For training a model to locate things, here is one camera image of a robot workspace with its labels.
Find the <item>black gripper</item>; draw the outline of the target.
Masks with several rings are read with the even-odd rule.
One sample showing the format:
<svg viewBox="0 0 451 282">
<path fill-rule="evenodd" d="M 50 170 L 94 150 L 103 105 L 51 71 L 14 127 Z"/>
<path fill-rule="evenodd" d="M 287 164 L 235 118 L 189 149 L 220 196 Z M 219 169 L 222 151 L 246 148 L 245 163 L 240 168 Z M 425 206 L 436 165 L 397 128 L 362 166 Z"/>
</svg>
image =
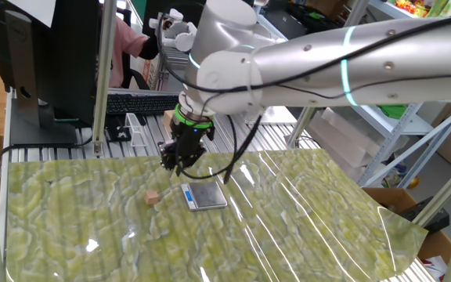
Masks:
<svg viewBox="0 0 451 282">
<path fill-rule="evenodd" d="M 215 136 L 215 125 L 207 124 L 187 125 L 183 122 L 178 124 L 171 122 L 171 141 L 159 142 L 157 144 L 161 157 L 161 166 L 168 171 L 174 171 L 180 176 L 185 168 L 192 167 L 206 152 L 201 139 L 206 136 L 210 140 Z"/>
</svg>

